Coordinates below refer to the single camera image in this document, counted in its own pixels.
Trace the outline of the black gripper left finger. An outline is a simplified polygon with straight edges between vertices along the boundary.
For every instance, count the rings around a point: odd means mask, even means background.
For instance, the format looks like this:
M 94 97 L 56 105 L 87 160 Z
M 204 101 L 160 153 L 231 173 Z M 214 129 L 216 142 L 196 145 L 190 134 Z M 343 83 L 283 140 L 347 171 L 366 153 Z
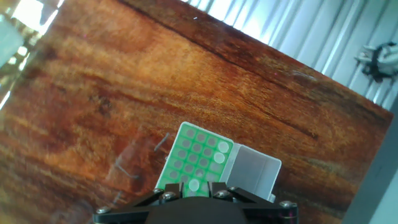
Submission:
M 120 208 L 98 208 L 93 214 L 93 223 L 145 223 L 150 212 L 155 209 L 155 206 L 182 198 L 183 190 L 183 182 L 166 184 L 164 189 L 156 188 Z

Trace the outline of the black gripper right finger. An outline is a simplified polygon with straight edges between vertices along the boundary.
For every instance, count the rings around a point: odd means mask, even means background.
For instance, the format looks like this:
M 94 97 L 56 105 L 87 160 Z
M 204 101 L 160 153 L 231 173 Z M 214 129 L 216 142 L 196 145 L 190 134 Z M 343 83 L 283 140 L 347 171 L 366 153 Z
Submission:
M 233 203 L 243 212 L 248 223 L 299 223 L 298 205 L 291 201 L 272 203 L 240 187 L 227 187 L 224 182 L 209 182 L 208 188 L 211 198 Z

